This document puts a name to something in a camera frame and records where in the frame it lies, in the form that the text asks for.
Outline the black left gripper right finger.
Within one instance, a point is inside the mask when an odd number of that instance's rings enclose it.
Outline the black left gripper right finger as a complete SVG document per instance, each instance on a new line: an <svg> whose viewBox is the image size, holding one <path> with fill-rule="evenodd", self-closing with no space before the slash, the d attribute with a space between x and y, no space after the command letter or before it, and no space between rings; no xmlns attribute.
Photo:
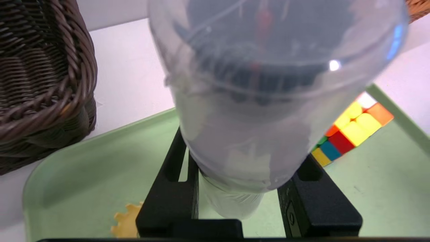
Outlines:
<svg viewBox="0 0 430 242"><path fill-rule="evenodd" d="M313 155L277 189L287 237L357 237L362 217Z"/></svg>

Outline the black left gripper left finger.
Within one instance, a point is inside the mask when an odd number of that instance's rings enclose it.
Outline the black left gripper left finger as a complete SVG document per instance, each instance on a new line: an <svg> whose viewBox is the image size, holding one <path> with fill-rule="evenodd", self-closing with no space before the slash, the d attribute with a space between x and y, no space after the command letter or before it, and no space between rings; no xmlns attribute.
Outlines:
<svg viewBox="0 0 430 242"><path fill-rule="evenodd" d="M170 225L199 217L199 168L178 129L136 218L140 237L166 237Z"/></svg>

